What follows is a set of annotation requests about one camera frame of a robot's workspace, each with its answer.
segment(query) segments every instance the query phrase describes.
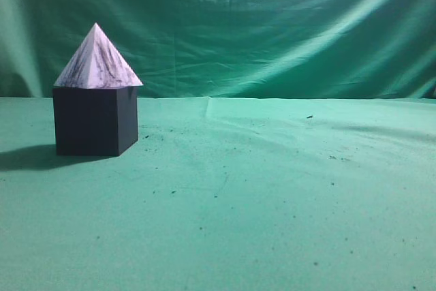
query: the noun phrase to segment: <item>table surface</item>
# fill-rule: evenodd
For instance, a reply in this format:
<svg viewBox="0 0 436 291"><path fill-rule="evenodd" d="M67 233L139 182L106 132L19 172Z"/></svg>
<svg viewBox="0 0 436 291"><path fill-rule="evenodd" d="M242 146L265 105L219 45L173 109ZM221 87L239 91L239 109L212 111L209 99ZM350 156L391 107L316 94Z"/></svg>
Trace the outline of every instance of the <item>table surface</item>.
<svg viewBox="0 0 436 291"><path fill-rule="evenodd" d="M436 100L138 99L120 157L58 157L0 98L0 290L434 290Z"/></svg>

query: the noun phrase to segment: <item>pyramid on cube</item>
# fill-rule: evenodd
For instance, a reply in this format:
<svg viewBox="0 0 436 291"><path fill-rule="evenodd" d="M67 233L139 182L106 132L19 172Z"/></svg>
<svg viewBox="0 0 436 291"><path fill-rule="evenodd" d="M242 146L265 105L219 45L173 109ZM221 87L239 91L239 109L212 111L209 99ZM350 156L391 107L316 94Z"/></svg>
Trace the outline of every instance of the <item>pyramid on cube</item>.
<svg viewBox="0 0 436 291"><path fill-rule="evenodd" d="M118 156L138 141L142 82L95 23L53 88L58 155Z"/></svg>

